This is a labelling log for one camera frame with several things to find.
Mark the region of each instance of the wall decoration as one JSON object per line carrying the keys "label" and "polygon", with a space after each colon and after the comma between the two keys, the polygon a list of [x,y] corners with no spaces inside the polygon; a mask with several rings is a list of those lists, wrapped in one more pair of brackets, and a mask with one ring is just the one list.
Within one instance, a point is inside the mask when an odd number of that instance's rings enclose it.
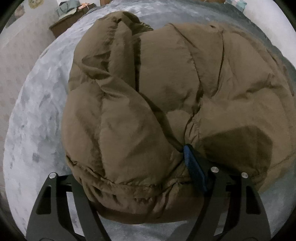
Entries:
{"label": "wall decoration", "polygon": [[21,16],[25,14],[25,8],[24,4],[21,4],[17,7],[13,15],[10,17],[6,24],[6,28],[8,28],[10,25],[12,25],[17,19],[19,19]]}
{"label": "wall decoration", "polygon": [[30,8],[37,8],[44,3],[44,0],[29,0]]}

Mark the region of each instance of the patterned wallpaper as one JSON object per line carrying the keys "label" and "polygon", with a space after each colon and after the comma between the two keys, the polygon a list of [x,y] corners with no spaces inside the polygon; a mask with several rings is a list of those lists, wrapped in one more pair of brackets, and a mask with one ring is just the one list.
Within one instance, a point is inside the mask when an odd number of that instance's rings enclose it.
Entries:
{"label": "patterned wallpaper", "polygon": [[32,18],[0,47],[0,202],[6,208],[2,162],[9,117],[27,75],[43,50],[55,39],[49,26],[56,21],[58,15],[54,9],[44,13],[42,18]]}

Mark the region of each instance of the bed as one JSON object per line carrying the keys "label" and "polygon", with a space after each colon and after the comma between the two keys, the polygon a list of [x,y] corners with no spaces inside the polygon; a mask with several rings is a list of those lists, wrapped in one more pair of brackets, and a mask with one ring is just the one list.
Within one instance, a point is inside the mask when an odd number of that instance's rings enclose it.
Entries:
{"label": "bed", "polygon": [[[274,53],[280,54],[259,27],[228,4],[194,0],[114,0],[103,8],[92,10],[41,54],[27,76],[9,120],[3,163],[5,188],[11,213],[23,234],[26,234],[32,207],[48,174],[71,173],[65,163],[60,126],[74,49],[96,19],[119,10],[136,14],[141,21],[154,29],[168,22],[226,22],[252,33]],[[287,59],[282,58],[282,61],[296,84],[295,68]],[[293,166],[261,194],[272,236],[282,227],[295,207],[295,168]],[[70,193],[68,201],[74,230],[83,235]],[[223,214],[216,233],[222,231],[225,218],[226,214]],[[102,218],[102,223],[112,240],[172,241],[183,240],[188,236],[195,220],[126,225]]]}

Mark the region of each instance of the brown fabric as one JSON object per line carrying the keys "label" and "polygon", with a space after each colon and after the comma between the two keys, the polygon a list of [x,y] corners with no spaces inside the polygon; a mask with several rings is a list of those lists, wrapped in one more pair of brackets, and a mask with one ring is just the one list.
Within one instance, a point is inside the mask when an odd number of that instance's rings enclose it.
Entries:
{"label": "brown fabric", "polygon": [[247,172],[259,191],[295,158],[296,110],[280,60],[219,23],[152,30],[127,12],[76,47],[64,109],[67,163],[101,215],[124,223],[197,216],[189,143]]}

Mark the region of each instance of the gray bag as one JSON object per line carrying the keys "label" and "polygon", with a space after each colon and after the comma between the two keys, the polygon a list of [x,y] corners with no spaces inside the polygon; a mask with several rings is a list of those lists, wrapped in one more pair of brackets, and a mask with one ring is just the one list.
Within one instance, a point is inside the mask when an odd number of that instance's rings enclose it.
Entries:
{"label": "gray bag", "polygon": [[69,11],[71,11],[72,9],[77,8],[79,6],[81,6],[81,3],[78,0],[69,0],[63,3],[61,6],[59,6],[56,12],[59,14],[59,17],[61,17]]}

